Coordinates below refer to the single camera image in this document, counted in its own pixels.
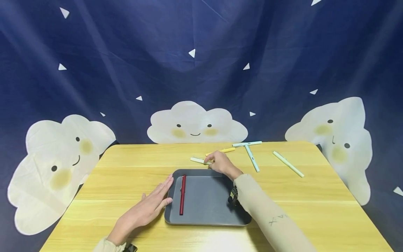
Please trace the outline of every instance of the arm sleeve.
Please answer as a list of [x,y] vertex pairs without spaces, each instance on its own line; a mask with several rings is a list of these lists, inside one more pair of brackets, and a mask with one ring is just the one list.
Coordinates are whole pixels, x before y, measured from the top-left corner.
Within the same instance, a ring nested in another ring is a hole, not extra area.
[[238,201],[259,225],[276,252],[314,252],[315,247],[249,174],[234,180]]
[[123,252],[125,250],[126,243],[120,246],[116,246],[112,242],[108,241],[105,238],[98,242],[97,246],[94,248],[92,252]]

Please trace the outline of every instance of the table surface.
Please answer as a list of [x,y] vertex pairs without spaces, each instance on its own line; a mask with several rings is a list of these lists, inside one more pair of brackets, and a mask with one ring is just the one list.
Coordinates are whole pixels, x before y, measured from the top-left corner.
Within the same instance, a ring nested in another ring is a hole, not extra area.
[[[92,251],[115,221],[177,169],[206,167],[190,161],[230,143],[115,145],[88,180],[44,244],[42,252]],[[318,251],[392,251],[318,148],[307,142],[250,146],[260,173],[244,147],[227,153],[244,173],[302,229]],[[273,154],[278,151],[304,175],[300,178]],[[252,221],[246,227],[171,226],[161,214],[136,230],[139,252],[273,251]]]

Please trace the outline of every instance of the cloud decoration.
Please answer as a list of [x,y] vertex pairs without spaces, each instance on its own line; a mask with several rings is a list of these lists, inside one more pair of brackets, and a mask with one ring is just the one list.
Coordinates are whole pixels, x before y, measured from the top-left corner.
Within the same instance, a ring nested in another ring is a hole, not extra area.
[[158,144],[241,142],[248,130],[223,108],[206,111],[195,102],[184,101],[154,113],[147,135]]
[[323,155],[360,205],[370,200],[365,170],[372,160],[372,140],[364,128],[362,99],[349,97],[312,109],[285,133],[287,141],[320,144]]
[[55,223],[115,141],[103,123],[69,115],[62,123],[44,120],[27,132],[27,156],[8,186],[8,200],[17,207],[15,226],[24,235],[42,232]]

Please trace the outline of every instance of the gray tray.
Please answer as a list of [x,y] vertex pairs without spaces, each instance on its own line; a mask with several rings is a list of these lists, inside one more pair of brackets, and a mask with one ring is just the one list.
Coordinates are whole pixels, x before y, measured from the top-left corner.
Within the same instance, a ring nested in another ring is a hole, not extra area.
[[[186,175],[183,215],[179,215],[182,175]],[[165,208],[165,221],[174,225],[245,226],[252,217],[242,206],[228,203],[232,181],[211,169],[181,169],[173,173],[168,192],[173,202]]]

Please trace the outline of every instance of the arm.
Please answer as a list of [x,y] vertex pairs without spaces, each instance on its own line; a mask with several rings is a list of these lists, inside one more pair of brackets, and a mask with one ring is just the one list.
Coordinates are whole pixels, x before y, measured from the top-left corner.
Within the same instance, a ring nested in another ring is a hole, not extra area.
[[262,233],[276,252],[314,252],[316,249],[299,227],[264,191],[249,174],[243,174],[228,157],[214,152],[204,162],[213,160],[213,170],[228,176],[238,189],[242,207],[259,225]]
[[117,220],[109,236],[103,238],[93,252],[123,252],[130,233],[138,227],[149,224],[166,205],[172,202],[172,198],[164,199],[172,183],[171,174],[148,196],[143,194],[141,201]]

